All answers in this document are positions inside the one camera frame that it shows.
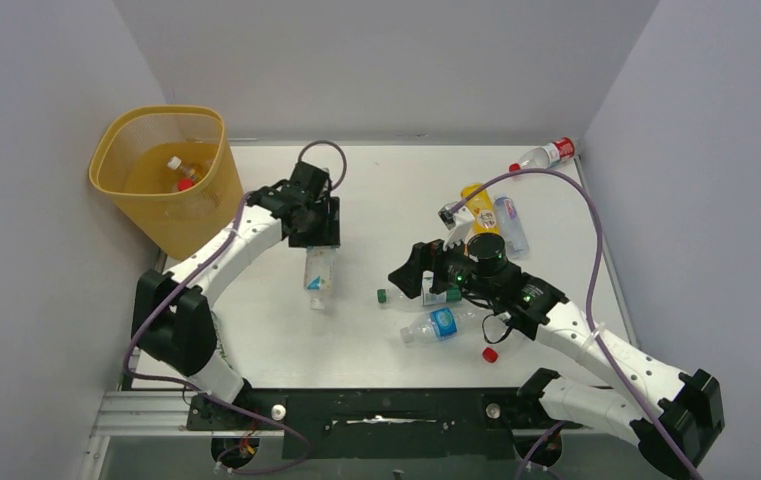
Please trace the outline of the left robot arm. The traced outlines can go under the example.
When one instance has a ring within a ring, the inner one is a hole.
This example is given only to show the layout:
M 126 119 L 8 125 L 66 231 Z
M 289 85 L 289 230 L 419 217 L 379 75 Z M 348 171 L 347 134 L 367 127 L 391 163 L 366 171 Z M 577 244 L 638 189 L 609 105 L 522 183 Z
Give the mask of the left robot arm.
M 338 200 L 326 169 L 299 161 L 289 178 L 246 194 L 235 217 L 189 258 L 166 272 L 149 270 L 136 286 L 131 344 L 167 364 L 180 383 L 232 403 L 246 386 L 220 350 L 211 308 L 269 248 L 308 245 L 334 229 Z

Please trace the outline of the green tea bottle table edge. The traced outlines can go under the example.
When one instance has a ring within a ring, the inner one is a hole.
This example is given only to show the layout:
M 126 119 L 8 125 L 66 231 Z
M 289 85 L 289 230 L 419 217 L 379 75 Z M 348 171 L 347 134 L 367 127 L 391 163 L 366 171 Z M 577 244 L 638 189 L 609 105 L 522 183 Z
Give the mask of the green tea bottle table edge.
M 214 328 L 214 332 L 216 336 L 216 353 L 228 367 L 232 368 L 232 364 L 230 363 L 229 355 L 227 354 L 224 348 L 224 343 L 223 343 L 222 335 L 220 332 L 220 319 L 214 310 L 210 311 L 210 315 L 212 318 L 213 328 Z

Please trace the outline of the red cap bottle corner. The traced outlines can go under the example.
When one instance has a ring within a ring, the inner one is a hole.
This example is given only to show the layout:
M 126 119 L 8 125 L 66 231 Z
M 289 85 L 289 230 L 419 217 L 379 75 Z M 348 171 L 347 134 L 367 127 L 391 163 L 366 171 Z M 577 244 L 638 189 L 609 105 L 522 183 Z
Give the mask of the red cap bottle corner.
M 579 141 L 573 137 L 561 137 L 557 140 L 532 148 L 519 160 L 508 167 L 509 172 L 522 169 L 554 169 L 579 154 Z

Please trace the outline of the red label tea bottle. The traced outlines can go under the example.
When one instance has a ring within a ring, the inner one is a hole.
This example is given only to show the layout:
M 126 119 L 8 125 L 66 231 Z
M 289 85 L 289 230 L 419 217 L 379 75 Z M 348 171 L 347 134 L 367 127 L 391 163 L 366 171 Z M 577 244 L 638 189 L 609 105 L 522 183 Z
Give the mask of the red label tea bottle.
M 189 177 L 197 180 L 205 177 L 206 171 L 200 164 L 184 162 L 177 156 L 172 156 L 166 164 L 167 168 L 178 175 L 178 180 L 183 177 Z

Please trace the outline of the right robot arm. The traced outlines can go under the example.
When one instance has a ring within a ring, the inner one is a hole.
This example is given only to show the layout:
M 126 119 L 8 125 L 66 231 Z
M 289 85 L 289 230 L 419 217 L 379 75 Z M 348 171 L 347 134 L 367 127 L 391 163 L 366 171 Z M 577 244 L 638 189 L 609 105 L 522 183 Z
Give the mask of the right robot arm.
M 603 325 L 547 281 L 510 261 L 496 234 L 478 234 L 465 246 L 441 240 L 413 245 L 389 281 L 408 298 L 420 295 L 429 271 L 438 291 L 457 287 L 506 316 L 507 325 L 554 349 L 607 383 L 596 389 L 556 372 L 537 371 L 523 386 L 520 417 L 541 427 L 551 419 L 589 426 L 634 445 L 656 470 L 694 479 L 723 431 L 719 381 L 659 362 Z

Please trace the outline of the red white label water bottle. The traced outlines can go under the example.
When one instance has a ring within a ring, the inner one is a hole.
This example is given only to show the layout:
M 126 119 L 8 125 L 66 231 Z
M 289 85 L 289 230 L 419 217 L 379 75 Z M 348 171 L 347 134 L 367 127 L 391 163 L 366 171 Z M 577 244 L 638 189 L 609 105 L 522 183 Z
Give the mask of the red white label water bottle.
M 173 185 L 172 189 L 173 193 L 191 192 L 199 195 L 217 195 L 220 191 L 220 183 L 214 175 L 200 177 L 197 180 L 183 177 Z

